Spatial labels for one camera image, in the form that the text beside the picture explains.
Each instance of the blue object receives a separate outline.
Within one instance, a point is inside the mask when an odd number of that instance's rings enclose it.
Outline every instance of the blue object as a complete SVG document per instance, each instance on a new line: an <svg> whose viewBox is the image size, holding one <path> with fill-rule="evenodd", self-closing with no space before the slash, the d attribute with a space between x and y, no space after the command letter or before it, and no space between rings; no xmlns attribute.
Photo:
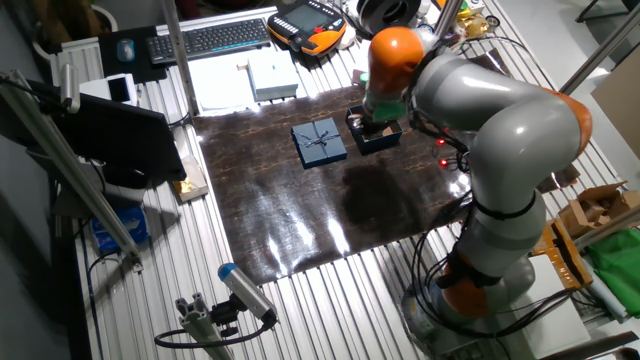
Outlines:
<svg viewBox="0 0 640 360"><path fill-rule="evenodd" d="M227 45L227 46L221 46L221 47L213 48L213 49L211 49L211 51L219 51L219 50L233 49L234 47L247 46L247 45L257 44L257 43L259 43L259 41L258 41L258 40L247 41L247 42L243 42L243 43L231 44L231 45Z"/></svg>
<svg viewBox="0 0 640 360"><path fill-rule="evenodd" d="M133 49L133 44L133 40L131 39L122 39L118 41L116 56L120 62L128 63L136 59L136 52Z"/></svg>
<svg viewBox="0 0 640 360"><path fill-rule="evenodd" d="M220 269L218 270L218 277L220 278L220 281L224 282L227 276L229 276L229 274L231 274L231 272L237 268L238 267L234 263L227 263L220 266Z"/></svg>
<svg viewBox="0 0 640 360"><path fill-rule="evenodd" d="M400 142L400 137L402 136L402 127L398 121L394 120L390 123L390 127L393 130L393 133L387 136L381 136L375 139L368 140L362 136L360 129L353 126L353 122L349 121L349 116L351 115L361 115L364 113L364 108L362 105L355 106L349 108L347 110L347 126L351 131L351 135L353 139L356 141L356 145L358 145L358 149L362 155L371 154L372 152L380 151L386 149L388 147L394 146Z"/></svg>
<svg viewBox="0 0 640 360"><path fill-rule="evenodd" d="M147 220L142 208L139 206L125 207L116 210L116 215L118 215L118 218L129 231L129 235L131 235L136 244L144 242L149 238ZM119 248L116 241L113 240L100 220L95 217L91 219L91 231L93 232L93 237L98 242L98 248L100 250L113 250Z"/></svg>
<svg viewBox="0 0 640 360"><path fill-rule="evenodd" d="M347 158L333 118L294 126L291 136L305 169Z"/></svg>

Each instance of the table surface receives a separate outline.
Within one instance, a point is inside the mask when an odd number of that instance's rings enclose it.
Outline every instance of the table surface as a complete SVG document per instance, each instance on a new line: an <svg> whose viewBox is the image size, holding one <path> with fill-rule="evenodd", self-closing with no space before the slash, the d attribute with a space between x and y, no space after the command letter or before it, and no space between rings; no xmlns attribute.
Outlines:
<svg viewBox="0 0 640 360"><path fill-rule="evenodd" d="M495 0L487 0L485 5L485 15L493 14L501 20L496 35L526 46L500 5ZM273 12L274 8L259 9L189 21L182 26L188 30L239 19L266 18ZM158 27L158 31L166 33L166 27ZM366 45L366 42L357 43L313 61L296 60L300 77L298 98L350 86L350 73L356 60L366 59ZM554 88L535 61L513 44L482 41L471 44L467 53L477 55L493 48L500 51L516 79ZM78 67L80 82L104 78L99 51L96 38L64 44L63 51L51 57L54 83L58 83L58 72L66 63ZM167 72L167 79L141 84L138 91L141 107L164 113L167 121L174 122L186 114L186 100L177 68L171 67ZM257 108L281 102L253 105ZM201 164L205 163L200 139L192 126L176 127L174 136L182 156L192 154ZM575 198L585 188L619 181L593 141L573 164L582 174L578 183L543 195L547 217L555 216L568 199ZM204 170L211 184L206 167ZM166 183L147 191L143 206L152 239L141 246L145 269L140 274L107 261L98 264L87 276L88 265L100 254L92 246L88 232L78 237L78 267L93 358L207 359L202 350L158 348L153 337L180 328L179 314L174 308L176 299L190 298L196 291L203 294L209 305L228 299L229 291L217 280L216 272L221 264L233 258L220 219L217 194L210 190L209 195L186 203L177 201ZM459 227L454 224L433 232L425 247L425 259L444 257L458 231ZM412 239L403 239L264 284L261 288L275 303L280 325L273 332L230 349L238 360L425 359L407 337L397 310L409 285L412 254ZM89 285L94 290L93 297L89 295ZM240 314L236 325L242 335L258 329L255 319L247 313ZM489 351L495 346L495 342L486 341L482 349ZM511 339L507 346L512 354L521 350ZM485 356L502 356L501 349L493 351L495 353Z"/></svg>
<svg viewBox="0 0 640 360"><path fill-rule="evenodd" d="M345 118L363 96L352 86L195 122L233 260L254 282L415 235L469 190L468 176L442 169L434 140L406 119L397 146L361 155ZM305 170L291 127L328 117L347 158Z"/></svg>

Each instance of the mouse pad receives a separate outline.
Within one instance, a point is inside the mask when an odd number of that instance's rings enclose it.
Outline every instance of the mouse pad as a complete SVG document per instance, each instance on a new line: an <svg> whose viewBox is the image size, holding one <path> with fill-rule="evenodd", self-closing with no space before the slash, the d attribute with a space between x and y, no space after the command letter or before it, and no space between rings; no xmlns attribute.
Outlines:
<svg viewBox="0 0 640 360"><path fill-rule="evenodd" d="M130 73L136 84L157 81L167 78L167 71L163 65L152 65L147 50L147 38L156 36L156 27L117 31L98 37L100 57L104 76ZM133 40L133 50L136 58L129 63L118 60L117 44L122 39Z"/></svg>

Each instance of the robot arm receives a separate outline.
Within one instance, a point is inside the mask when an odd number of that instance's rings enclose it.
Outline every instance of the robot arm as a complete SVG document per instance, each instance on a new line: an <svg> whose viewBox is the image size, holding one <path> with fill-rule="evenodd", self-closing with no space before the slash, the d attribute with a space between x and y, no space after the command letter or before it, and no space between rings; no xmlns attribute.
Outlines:
<svg viewBox="0 0 640 360"><path fill-rule="evenodd" d="M401 101L413 69L436 39L426 31L389 28L371 42L365 110ZM504 309L534 281L526 254L545 226L535 187L587 146L591 116L563 94L486 70L446 50L419 74L411 101L428 121L478 131L469 152L476 206L449 256L447 281L430 289L451 320L465 323Z"/></svg>

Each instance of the blue box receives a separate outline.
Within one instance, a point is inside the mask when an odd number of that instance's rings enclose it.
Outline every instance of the blue box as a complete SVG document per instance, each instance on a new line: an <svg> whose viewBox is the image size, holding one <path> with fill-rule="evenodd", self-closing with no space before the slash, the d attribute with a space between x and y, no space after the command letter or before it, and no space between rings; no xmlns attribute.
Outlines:
<svg viewBox="0 0 640 360"><path fill-rule="evenodd" d="M294 126L291 136L305 169L347 158L333 118Z"/></svg>
<svg viewBox="0 0 640 360"><path fill-rule="evenodd" d="M147 231L147 218L140 206L128 206L115 210L122 225L129 230L129 235L136 244L140 244L149 238ZM113 250L120 248L111 234L104 228L104 225L97 218L91 219L91 232L98 242L100 250Z"/></svg>
<svg viewBox="0 0 640 360"><path fill-rule="evenodd" d="M364 114L364 108L362 105L354 106L347 110L347 126L351 131L351 135L353 139L356 141L358 145L358 149L362 155L371 154L376 151L380 151L386 149L388 147L394 146L400 142L400 137L402 136L402 127L398 121L392 121L390 125L382 132L374 134L373 136L363 135L360 129L356 128L353 124L353 121L349 120L349 116L351 115L362 115Z"/></svg>

